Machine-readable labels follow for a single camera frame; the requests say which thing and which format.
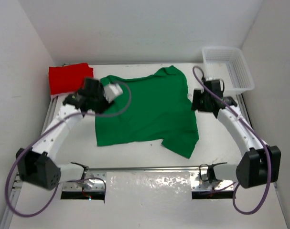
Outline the red t shirt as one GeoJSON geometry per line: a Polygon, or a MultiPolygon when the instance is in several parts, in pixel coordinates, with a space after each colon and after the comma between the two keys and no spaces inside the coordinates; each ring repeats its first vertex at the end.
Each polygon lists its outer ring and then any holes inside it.
{"type": "Polygon", "coordinates": [[[48,72],[51,97],[77,91],[85,78],[94,77],[94,69],[87,63],[49,67],[48,72]]]}

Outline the pink t shirt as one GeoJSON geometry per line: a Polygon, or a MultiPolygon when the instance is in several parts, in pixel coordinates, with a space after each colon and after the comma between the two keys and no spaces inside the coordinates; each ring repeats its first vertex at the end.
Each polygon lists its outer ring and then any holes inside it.
{"type": "Polygon", "coordinates": [[[58,96],[60,96],[60,94],[52,94],[52,95],[51,95],[51,99],[54,99],[54,98],[56,98],[56,97],[58,97],[58,96]]]}

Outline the green t shirt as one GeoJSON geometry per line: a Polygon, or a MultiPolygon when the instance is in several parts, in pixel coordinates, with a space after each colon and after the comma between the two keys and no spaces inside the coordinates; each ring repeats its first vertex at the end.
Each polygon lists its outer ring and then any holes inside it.
{"type": "Polygon", "coordinates": [[[197,120],[188,99],[187,80],[175,66],[160,68],[147,77],[123,79],[108,75],[101,83],[107,85],[124,82],[123,95],[106,111],[121,110],[128,102],[128,109],[115,117],[95,120],[98,146],[111,146],[131,142],[160,139],[162,145],[190,158],[199,140],[197,120]]]}

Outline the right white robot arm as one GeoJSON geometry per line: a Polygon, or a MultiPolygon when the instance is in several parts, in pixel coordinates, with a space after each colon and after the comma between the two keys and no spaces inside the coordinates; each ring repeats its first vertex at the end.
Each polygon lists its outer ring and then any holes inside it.
{"type": "Polygon", "coordinates": [[[279,178],[281,151],[277,146],[269,146],[259,140],[242,116],[240,108],[231,96],[223,96],[219,80],[204,80],[204,90],[195,89],[191,109],[212,113],[231,134],[237,144],[242,159],[238,165],[227,162],[208,166],[207,181],[221,180],[238,182],[243,188],[264,185],[268,176],[271,182],[279,178]]]}

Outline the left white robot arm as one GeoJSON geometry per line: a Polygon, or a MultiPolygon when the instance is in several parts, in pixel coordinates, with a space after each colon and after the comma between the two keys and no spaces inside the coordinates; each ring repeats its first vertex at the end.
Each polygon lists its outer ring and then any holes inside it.
{"type": "Polygon", "coordinates": [[[102,114],[121,94],[122,90],[117,84],[103,85],[99,80],[86,79],[83,87],[64,99],[42,138],[17,152],[21,180],[47,190],[52,190],[58,183],[81,180],[86,166],[78,163],[58,165],[55,163],[56,154],[87,111],[102,114]]]}

